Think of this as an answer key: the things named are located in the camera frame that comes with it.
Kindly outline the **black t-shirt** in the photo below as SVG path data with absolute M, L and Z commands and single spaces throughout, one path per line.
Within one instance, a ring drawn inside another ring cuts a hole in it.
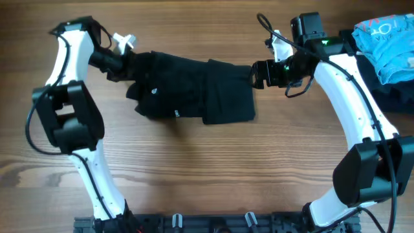
M 136 54 L 126 96 L 150 119 L 201 118 L 204 124 L 253 120 L 250 66 L 189 60 L 162 52 Z

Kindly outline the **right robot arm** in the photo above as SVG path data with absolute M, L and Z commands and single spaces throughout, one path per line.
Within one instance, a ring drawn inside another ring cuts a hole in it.
M 390 201 L 389 228 L 397 213 L 397 198 L 405 192 L 413 168 L 413 138 L 402 137 L 382 114 L 358 69 L 356 51 L 344 35 L 329 37 L 316 12 L 290 22 L 292 39 L 276 32 L 269 20 L 257 20 L 270 37 L 271 60 L 257 61 L 250 71 L 252 86 L 289 91 L 317 82 L 340 120 L 348 152 L 333 171 L 332 188 L 307 203 L 298 219 L 302 232 L 324 232 L 345 223 L 370 206 Z

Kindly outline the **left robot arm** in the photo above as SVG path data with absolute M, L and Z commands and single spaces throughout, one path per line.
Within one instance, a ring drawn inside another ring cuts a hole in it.
M 109 35 L 117 47 L 101 45 L 107 30 L 91 16 L 60 23 L 50 31 L 59 48 L 54 69 L 44 87 L 33 90 L 32 108 L 25 123 L 29 145 L 40 152 L 30 137 L 30 121 L 37 113 L 54 156 L 66 156 L 77 168 L 93 204 L 91 232 L 139 232 L 139 221 L 116 187 L 104 156 L 104 120 L 85 80 L 92 65 L 108 79 L 127 74 L 133 35 Z

